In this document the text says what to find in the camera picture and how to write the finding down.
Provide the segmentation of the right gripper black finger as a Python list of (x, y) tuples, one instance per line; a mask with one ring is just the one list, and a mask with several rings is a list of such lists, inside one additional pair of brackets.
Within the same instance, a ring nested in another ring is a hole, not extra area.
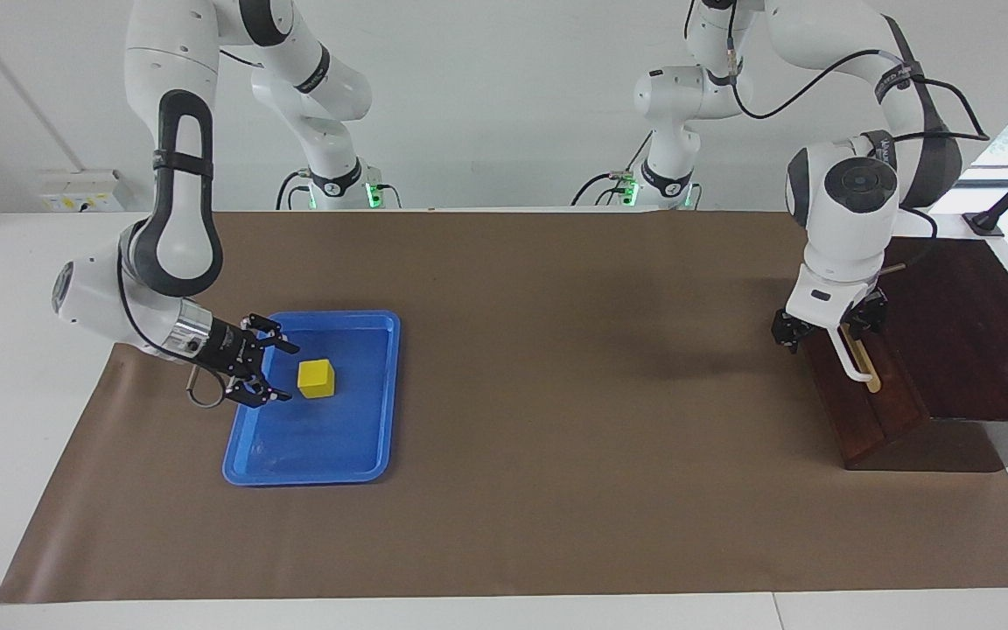
[(261, 372), (228, 376), (228, 399), (252, 410), (271, 402), (287, 402), (291, 398), (288, 392), (272, 387), (267, 376)]
[(241, 330), (247, 331), (251, 340), (249, 344), (257, 350), (276, 348), (285, 354), (297, 354), (299, 346), (287, 339), (283, 326), (275, 320), (257, 316), (256, 312), (241, 319)]

